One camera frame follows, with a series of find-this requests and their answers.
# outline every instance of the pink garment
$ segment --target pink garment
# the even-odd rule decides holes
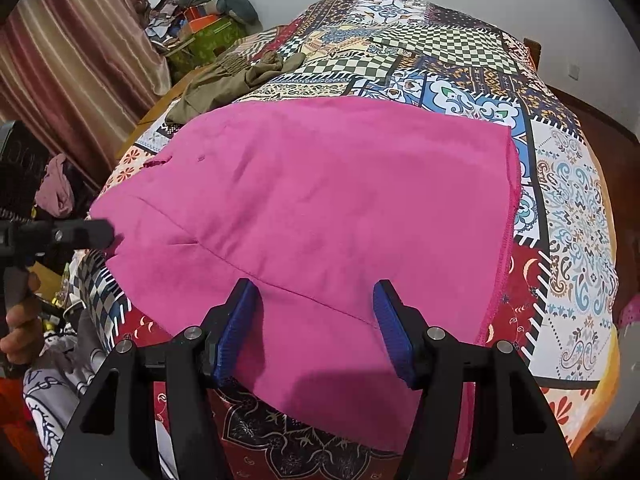
[[[394,373],[373,285],[392,280],[428,324],[483,343],[519,182],[504,126],[352,96],[244,102],[190,121],[91,213],[113,222],[107,265],[142,312],[176,334],[251,278],[262,306],[240,383],[401,452],[419,393]]]
[[[625,326],[640,321],[640,294],[636,294],[631,301],[626,304],[620,313],[618,328],[622,330]]]
[[[47,164],[47,174],[36,192],[36,204],[55,218],[66,218],[74,210],[74,192],[62,172],[66,156],[53,157]]]

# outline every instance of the pink cloth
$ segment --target pink cloth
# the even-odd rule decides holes
[[[47,174],[37,190],[35,202],[55,218],[66,218],[74,210],[74,192],[63,173],[66,156],[60,153],[47,164]]]
[[[377,280],[483,343],[520,197],[510,130],[360,97],[244,102],[189,122],[92,207],[108,267],[171,334],[243,276],[260,289],[235,377],[321,430],[401,452],[418,392],[396,377]]]
[[[631,301],[627,303],[626,307],[622,309],[620,313],[620,320],[618,321],[618,328],[622,330],[625,326],[640,321],[640,294],[636,294],[631,298]]]

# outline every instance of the checkered pattern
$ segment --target checkered pattern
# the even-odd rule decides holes
[[[324,73],[348,72],[372,79],[384,79],[396,65],[399,56],[356,54],[351,57],[322,58],[301,66],[294,73],[316,76]]]
[[[277,52],[282,55],[283,59],[287,59],[287,57],[291,56],[291,54],[295,54],[296,52],[300,52],[300,48],[302,44],[305,42],[305,38],[291,38],[288,41],[285,41],[280,47],[277,49]]]
[[[399,24],[381,30],[370,40],[428,54],[453,65],[488,67],[505,74],[518,73],[500,39],[485,30]]]
[[[100,251],[90,251],[70,273],[72,297],[84,303],[104,349],[110,351],[113,338],[118,335],[118,324],[124,322],[124,313],[131,311],[131,302],[107,269]]]

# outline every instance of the black gripper frame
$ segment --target black gripper frame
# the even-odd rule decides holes
[[[234,480],[207,400],[218,342],[245,290],[238,280],[226,303],[199,327],[167,343],[116,345],[95,375],[66,428],[49,480],[161,480],[153,382],[166,382],[175,465],[180,480]]]
[[[483,348],[460,343],[439,328],[430,331],[388,280],[381,283],[414,348],[412,387],[422,390],[395,480],[449,477],[464,382],[476,385],[464,478],[508,480],[515,471],[519,480],[574,480],[553,413],[513,347],[498,342]],[[121,341],[71,418],[49,479],[161,479],[152,383],[165,381],[180,480],[233,480],[206,388],[218,386],[212,376],[217,343],[248,286],[253,286],[249,280],[239,280],[226,303],[209,311],[201,333],[190,327],[167,343],[144,348]]]
[[[475,383],[475,399],[463,478],[574,480],[574,463],[556,418],[513,345],[461,343],[402,304],[389,280],[380,283],[413,348],[417,381],[412,389],[422,390],[395,480],[447,480],[465,382]]]

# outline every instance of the patterned bedspread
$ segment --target patterned bedspread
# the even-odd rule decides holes
[[[610,391],[598,386],[610,384],[615,369],[614,231],[580,124],[540,81],[526,47],[493,25],[420,0],[323,0],[236,46],[252,60],[267,50],[302,51],[306,61],[241,100],[359,95],[510,127],[522,197],[509,278],[486,343],[516,345],[575,450],[603,409],[599,392]],[[177,131],[160,117],[105,189],[139,171]],[[122,338],[139,345],[169,338],[130,303],[100,256],[85,258],[75,280],[106,349]],[[389,453],[292,420],[239,386],[210,398],[237,478],[380,479],[398,465]],[[159,387],[156,413],[165,424],[164,402]],[[459,462],[454,475],[463,469]]]

